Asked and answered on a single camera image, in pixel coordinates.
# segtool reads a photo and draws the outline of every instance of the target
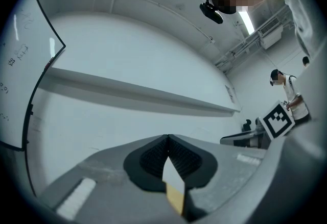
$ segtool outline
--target whiteboard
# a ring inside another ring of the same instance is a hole
[[[1,144],[24,149],[23,127],[34,89],[64,48],[38,0],[18,0],[0,36]]]

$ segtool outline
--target fluorescent light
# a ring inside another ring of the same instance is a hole
[[[16,32],[16,40],[19,41],[18,30],[17,30],[17,17],[15,14],[14,14],[14,28],[15,28],[15,32]]]
[[[254,32],[254,27],[253,24],[251,22],[250,16],[247,12],[239,12],[241,18],[243,19],[243,22],[246,26],[247,31],[249,32],[249,34],[252,34]]]
[[[51,58],[56,55],[55,54],[55,39],[53,39],[52,37],[50,37],[50,55],[51,55]]]

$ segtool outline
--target white wall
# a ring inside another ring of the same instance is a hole
[[[54,68],[193,98],[237,110],[226,76],[188,45],[143,22],[106,13],[59,14],[52,25],[67,45]]]
[[[107,14],[52,20],[66,50],[52,69],[128,82],[237,109],[228,78],[189,46],[147,24]],[[159,99],[63,76],[33,99],[28,162],[36,193],[97,151],[161,134],[219,143],[240,132],[231,112]]]
[[[251,55],[227,75],[235,87],[240,102],[240,124],[246,119],[252,121],[267,112],[277,101],[287,101],[282,86],[269,84],[270,73],[274,69],[298,77],[304,70],[302,58],[305,56],[294,36],[294,30],[284,30],[282,38],[268,48],[266,56],[262,51]]]

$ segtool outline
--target gray plastic surface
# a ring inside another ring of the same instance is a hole
[[[285,137],[273,140],[257,171],[242,189],[218,210],[194,223],[245,223],[273,180],[284,141]]]
[[[262,159],[266,152],[176,136],[212,153],[218,161],[218,171],[209,184],[190,192],[195,206],[206,212],[213,212],[223,205],[256,171],[258,165],[240,161],[238,155]],[[81,179],[88,177],[96,180],[97,185],[79,210],[75,219],[78,223],[185,223],[172,208],[165,193],[139,189],[123,169],[123,162],[131,151],[158,137],[97,152],[58,178],[46,189],[41,199],[50,208],[56,209]]]

